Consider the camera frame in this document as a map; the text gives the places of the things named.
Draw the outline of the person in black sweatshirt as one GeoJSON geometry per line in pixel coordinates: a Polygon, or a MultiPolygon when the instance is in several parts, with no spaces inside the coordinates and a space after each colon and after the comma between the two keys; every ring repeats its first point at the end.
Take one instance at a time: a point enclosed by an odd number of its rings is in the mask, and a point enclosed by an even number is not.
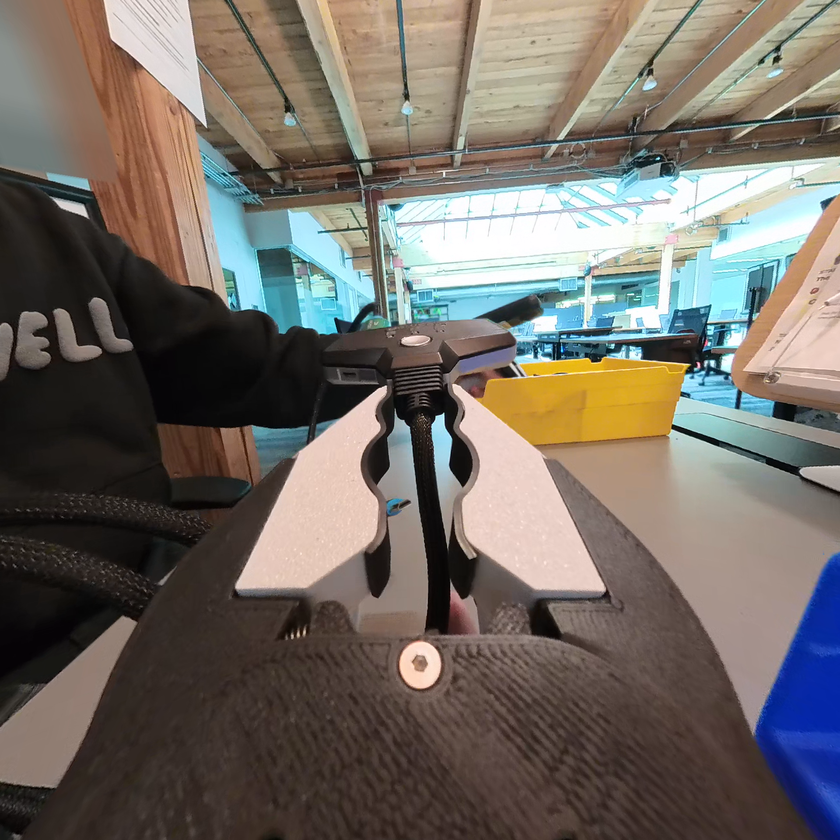
{"type": "Polygon", "coordinates": [[[214,405],[235,345],[268,327],[40,190],[2,184],[2,498],[167,501],[158,426],[243,427],[214,405]]]}

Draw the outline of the black office chair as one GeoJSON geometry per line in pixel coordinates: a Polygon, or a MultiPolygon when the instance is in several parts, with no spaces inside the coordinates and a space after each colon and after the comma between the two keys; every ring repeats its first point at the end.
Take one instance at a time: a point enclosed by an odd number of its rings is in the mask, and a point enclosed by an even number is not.
{"type": "Polygon", "coordinates": [[[689,363],[690,377],[694,377],[698,365],[702,362],[703,352],[707,346],[710,313],[711,305],[709,304],[695,308],[677,309],[672,313],[668,323],[667,332],[669,334],[693,333],[696,336],[689,363]]]}

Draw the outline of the wooden board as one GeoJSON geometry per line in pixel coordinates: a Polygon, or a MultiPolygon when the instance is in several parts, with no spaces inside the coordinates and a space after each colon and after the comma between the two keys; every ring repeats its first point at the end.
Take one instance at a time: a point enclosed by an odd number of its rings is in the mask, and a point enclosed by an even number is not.
{"type": "Polygon", "coordinates": [[[761,345],[767,339],[775,324],[780,319],[782,312],[791,303],[797,292],[802,278],[810,268],[816,253],[822,246],[826,237],[831,233],[835,223],[838,223],[839,198],[836,196],[832,202],[823,209],[821,216],[805,243],[793,258],[791,265],[785,271],[784,276],[775,288],[768,301],[763,305],[758,318],[748,330],[746,339],[741,343],[736,352],[732,364],[732,377],[735,385],[742,392],[758,398],[771,401],[772,403],[783,403],[789,405],[803,406],[808,408],[819,408],[833,413],[838,413],[838,402],[818,401],[814,398],[798,399],[794,396],[778,394],[765,385],[759,375],[749,374],[745,366],[753,356],[760,350],[761,345]]]}

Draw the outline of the black framed panel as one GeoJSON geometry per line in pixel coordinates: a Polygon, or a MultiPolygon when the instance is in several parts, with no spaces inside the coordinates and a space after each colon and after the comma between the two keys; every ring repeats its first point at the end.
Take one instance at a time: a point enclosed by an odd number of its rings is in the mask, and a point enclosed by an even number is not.
{"type": "Polygon", "coordinates": [[[80,179],[72,183],[57,180],[48,174],[38,175],[1,167],[1,181],[5,184],[30,186],[48,195],[51,200],[65,211],[85,217],[101,229],[107,229],[97,198],[92,190],[86,188],[80,179]]]}

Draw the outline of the yellow plastic bin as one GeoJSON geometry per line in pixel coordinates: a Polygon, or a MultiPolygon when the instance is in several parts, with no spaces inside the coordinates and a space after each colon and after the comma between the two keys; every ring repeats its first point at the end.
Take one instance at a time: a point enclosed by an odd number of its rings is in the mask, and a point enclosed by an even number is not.
{"type": "Polygon", "coordinates": [[[667,436],[687,365],[605,358],[523,364],[488,381],[482,405],[531,445],[667,436]]]}

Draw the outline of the long brown desk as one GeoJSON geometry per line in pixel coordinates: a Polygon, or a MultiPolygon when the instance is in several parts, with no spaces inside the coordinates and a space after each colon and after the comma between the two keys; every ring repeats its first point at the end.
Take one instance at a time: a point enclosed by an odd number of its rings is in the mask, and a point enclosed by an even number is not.
{"type": "Polygon", "coordinates": [[[550,347],[550,358],[586,358],[600,361],[624,349],[638,349],[642,361],[694,365],[706,347],[706,337],[692,330],[684,332],[546,332],[537,334],[534,343],[539,352],[550,347]]]}

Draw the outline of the ceiling projector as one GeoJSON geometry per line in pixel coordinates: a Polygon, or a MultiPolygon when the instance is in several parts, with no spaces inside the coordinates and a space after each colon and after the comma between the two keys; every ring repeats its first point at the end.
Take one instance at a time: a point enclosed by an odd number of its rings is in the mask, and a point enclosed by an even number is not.
{"type": "Polygon", "coordinates": [[[616,198],[620,201],[652,200],[656,193],[664,191],[679,177],[678,164],[667,155],[650,153],[640,155],[628,165],[616,186],[616,198]]]}

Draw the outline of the wooden post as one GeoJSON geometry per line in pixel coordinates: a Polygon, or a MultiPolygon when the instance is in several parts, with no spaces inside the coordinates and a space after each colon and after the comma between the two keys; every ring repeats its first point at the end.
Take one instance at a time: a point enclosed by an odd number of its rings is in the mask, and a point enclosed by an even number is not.
{"type": "Polygon", "coordinates": [[[191,113],[111,39],[104,2],[64,2],[114,152],[112,181],[91,181],[109,232],[184,287],[226,308],[191,113]]]}

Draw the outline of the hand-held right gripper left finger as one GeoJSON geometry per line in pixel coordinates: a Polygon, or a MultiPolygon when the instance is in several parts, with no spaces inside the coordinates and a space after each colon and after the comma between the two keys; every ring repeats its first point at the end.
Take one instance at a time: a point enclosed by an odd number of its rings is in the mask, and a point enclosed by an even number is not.
{"type": "Polygon", "coordinates": [[[382,595],[392,541],[379,482],[390,467],[392,391],[379,387],[294,459],[234,593],[314,609],[341,604],[354,630],[382,595]]]}

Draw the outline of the grey usb hub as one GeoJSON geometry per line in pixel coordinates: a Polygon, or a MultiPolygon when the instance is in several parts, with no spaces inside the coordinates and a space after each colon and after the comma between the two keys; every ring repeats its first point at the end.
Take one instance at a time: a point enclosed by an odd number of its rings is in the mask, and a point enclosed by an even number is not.
{"type": "Polygon", "coordinates": [[[389,385],[396,396],[441,392],[515,361],[513,334],[487,319],[420,322],[341,334],[322,352],[331,385],[389,385]]]}

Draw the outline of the black monitor on stand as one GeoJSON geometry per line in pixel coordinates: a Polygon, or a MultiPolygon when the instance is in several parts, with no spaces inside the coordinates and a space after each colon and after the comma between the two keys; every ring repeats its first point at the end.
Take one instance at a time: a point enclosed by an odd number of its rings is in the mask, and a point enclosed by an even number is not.
{"type": "Polygon", "coordinates": [[[751,267],[747,275],[744,309],[757,316],[772,294],[779,275],[779,261],[764,262],[751,267]]]}

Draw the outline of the white paper sheets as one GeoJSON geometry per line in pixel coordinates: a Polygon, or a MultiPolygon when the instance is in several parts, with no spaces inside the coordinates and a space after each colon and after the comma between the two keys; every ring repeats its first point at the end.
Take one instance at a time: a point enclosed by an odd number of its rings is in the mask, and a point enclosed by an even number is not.
{"type": "Polygon", "coordinates": [[[778,394],[838,403],[839,223],[745,371],[778,394]]]}

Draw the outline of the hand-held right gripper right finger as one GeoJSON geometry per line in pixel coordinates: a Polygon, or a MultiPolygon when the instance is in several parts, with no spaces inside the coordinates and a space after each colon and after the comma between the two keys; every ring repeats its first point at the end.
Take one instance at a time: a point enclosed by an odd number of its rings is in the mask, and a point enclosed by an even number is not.
{"type": "Polygon", "coordinates": [[[504,605],[591,601],[606,584],[545,457],[460,385],[448,388],[449,574],[479,617],[504,605]]]}

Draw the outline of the blue plastic bin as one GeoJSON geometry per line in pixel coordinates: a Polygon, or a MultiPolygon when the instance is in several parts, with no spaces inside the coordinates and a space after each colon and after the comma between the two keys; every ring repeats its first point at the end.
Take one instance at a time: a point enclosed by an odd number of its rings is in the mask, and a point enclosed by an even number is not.
{"type": "Polygon", "coordinates": [[[839,838],[839,555],[826,562],[755,738],[817,838],[839,838]]]}

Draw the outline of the person's left forearm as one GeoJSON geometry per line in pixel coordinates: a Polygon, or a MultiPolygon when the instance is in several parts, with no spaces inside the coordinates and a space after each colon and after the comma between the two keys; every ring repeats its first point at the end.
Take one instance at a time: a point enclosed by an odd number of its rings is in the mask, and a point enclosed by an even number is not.
{"type": "Polygon", "coordinates": [[[337,385],[325,378],[322,354],[343,338],[294,327],[268,327],[250,344],[238,343],[234,371],[219,386],[217,422],[234,426],[294,428],[343,417],[378,384],[337,385]]]}

